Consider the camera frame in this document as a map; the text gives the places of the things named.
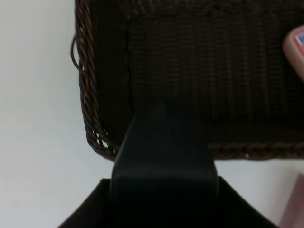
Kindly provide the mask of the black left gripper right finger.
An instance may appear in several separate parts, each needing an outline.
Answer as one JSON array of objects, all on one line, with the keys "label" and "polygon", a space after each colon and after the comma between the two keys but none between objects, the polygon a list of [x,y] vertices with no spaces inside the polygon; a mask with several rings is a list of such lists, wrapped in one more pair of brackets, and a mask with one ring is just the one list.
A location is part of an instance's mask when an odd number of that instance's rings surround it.
[{"label": "black left gripper right finger", "polygon": [[247,203],[222,177],[218,178],[218,228],[276,228]]}]

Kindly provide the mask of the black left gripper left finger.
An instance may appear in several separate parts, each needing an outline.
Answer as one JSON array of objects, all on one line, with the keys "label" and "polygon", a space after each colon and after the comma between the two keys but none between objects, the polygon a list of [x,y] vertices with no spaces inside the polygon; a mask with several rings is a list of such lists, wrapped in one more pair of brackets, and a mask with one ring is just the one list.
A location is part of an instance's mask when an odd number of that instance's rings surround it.
[{"label": "black left gripper left finger", "polygon": [[102,179],[60,228],[108,228],[110,180]]}]

